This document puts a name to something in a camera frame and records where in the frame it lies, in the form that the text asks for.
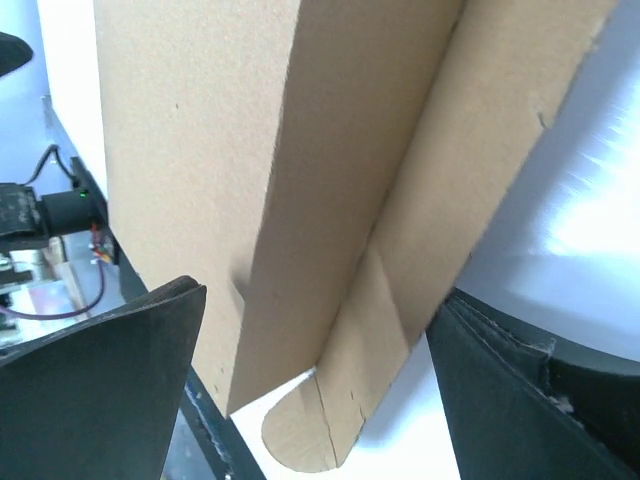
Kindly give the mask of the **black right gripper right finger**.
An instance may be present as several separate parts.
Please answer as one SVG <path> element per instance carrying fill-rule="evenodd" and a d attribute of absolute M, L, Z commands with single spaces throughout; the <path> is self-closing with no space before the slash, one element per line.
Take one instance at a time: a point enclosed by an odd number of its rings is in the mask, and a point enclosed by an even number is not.
<path fill-rule="evenodd" d="M 464 292 L 426 336 L 461 478 L 638 478 L 638 362 Z"/>

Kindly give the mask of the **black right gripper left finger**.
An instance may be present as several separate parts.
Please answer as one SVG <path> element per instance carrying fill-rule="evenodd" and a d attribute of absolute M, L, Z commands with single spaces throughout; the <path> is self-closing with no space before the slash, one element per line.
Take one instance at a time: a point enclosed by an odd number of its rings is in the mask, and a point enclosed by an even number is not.
<path fill-rule="evenodd" d="M 3 349 L 2 478 L 160 478 L 205 302 L 182 276 Z"/>

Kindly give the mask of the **brown cardboard box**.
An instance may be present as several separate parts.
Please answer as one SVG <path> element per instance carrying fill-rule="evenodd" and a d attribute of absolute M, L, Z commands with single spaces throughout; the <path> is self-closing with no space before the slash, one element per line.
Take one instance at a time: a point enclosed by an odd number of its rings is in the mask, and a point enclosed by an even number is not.
<path fill-rule="evenodd" d="M 564 103 L 611 1 L 98 1 L 109 223 L 208 288 L 222 414 L 340 467 Z"/>

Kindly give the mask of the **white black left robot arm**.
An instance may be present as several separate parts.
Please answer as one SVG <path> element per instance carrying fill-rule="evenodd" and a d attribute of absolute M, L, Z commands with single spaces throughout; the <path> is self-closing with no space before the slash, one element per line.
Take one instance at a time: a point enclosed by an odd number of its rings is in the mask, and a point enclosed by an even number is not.
<path fill-rule="evenodd" d="M 33 183 L 50 157 L 55 158 L 71 189 L 38 196 Z M 45 149 L 26 182 L 1 184 L 3 252 L 41 248 L 52 237 L 87 231 L 106 223 L 106 202 L 98 196 L 97 186 L 88 174 L 72 173 L 64 165 L 56 144 Z"/>

